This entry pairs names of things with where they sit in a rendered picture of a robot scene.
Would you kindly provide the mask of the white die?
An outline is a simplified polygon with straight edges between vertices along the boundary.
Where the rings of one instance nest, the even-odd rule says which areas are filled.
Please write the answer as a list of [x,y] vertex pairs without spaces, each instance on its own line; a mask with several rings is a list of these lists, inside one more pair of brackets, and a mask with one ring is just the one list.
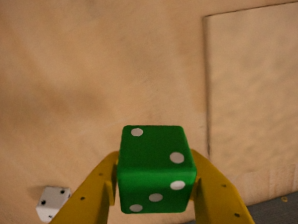
[[45,188],[35,209],[40,221],[49,223],[70,196],[68,189]]

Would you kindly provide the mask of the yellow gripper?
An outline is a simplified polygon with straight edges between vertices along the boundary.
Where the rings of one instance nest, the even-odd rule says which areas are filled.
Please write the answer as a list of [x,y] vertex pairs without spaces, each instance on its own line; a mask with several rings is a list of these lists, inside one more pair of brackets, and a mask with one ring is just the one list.
[[[191,149],[197,169],[189,201],[196,224],[255,224],[237,188],[201,153]],[[107,224],[115,205],[119,151],[109,153],[48,224]]]

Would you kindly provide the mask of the green die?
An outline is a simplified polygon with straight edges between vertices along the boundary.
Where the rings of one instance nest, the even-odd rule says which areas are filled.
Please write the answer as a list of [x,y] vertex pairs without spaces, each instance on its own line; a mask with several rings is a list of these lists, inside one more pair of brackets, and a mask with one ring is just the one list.
[[186,211],[197,169],[179,125],[126,125],[117,164],[124,214]]

